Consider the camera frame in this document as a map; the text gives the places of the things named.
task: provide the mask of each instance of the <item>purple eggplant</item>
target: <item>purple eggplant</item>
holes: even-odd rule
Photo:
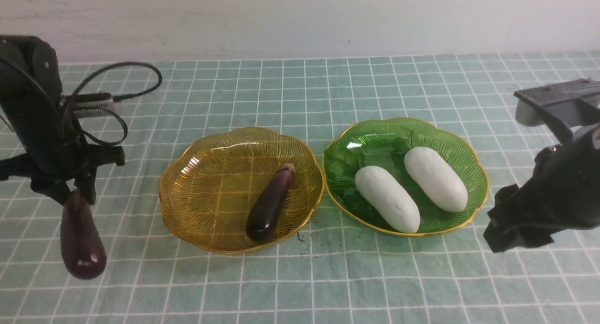
[[[78,189],[71,192],[62,211],[60,254],[67,271],[77,279],[95,279],[106,268],[106,252],[90,203]]]
[[[268,240],[275,229],[287,190],[292,185],[297,161],[290,159],[277,169],[246,219],[246,235],[256,242]]]

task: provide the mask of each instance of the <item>white wall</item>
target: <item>white wall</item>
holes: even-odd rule
[[[0,0],[61,61],[600,48],[598,0]]]

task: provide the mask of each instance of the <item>plate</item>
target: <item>plate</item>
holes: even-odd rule
[[[255,243],[246,217],[275,170],[291,158],[298,165],[274,235]],[[310,219],[324,190],[315,155],[300,140],[248,127],[193,143],[163,174],[159,196],[171,232],[202,249],[246,253],[283,241]]]
[[[449,213],[437,207],[408,175],[404,155],[409,149],[435,149],[467,187],[465,211]],[[421,222],[415,234],[393,229],[354,187],[354,175],[363,166],[381,166],[411,195]],[[339,208],[375,230],[399,236],[443,234],[469,223],[486,202],[489,180],[475,151],[459,136],[412,118],[362,121],[330,143],[323,156],[326,188]]]

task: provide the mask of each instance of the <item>green glass plate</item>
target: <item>green glass plate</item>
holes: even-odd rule
[[[450,213],[437,207],[408,175],[405,154],[412,147],[435,149],[454,169],[467,187],[465,211]],[[420,227],[415,234],[393,229],[354,187],[354,175],[363,166],[386,169],[411,195],[420,211]],[[465,140],[412,118],[362,121],[349,127],[330,143],[323,156],[326,188],[334,202],[359,222],[388,234],[424,236],[443,234],[469,223],[486,202],[489,180]]]

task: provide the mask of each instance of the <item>white radish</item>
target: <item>white radish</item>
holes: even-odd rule
[[[411,149],[405,155],[405,167],[438,207],[453,213],[465,210],[469,200],[467,187],[436,151],[429,147]]]
[[[354,175],[358,193],[392,228],[413,234],[419,229],[419,208],[396,179],[379,166],[366,166]]]

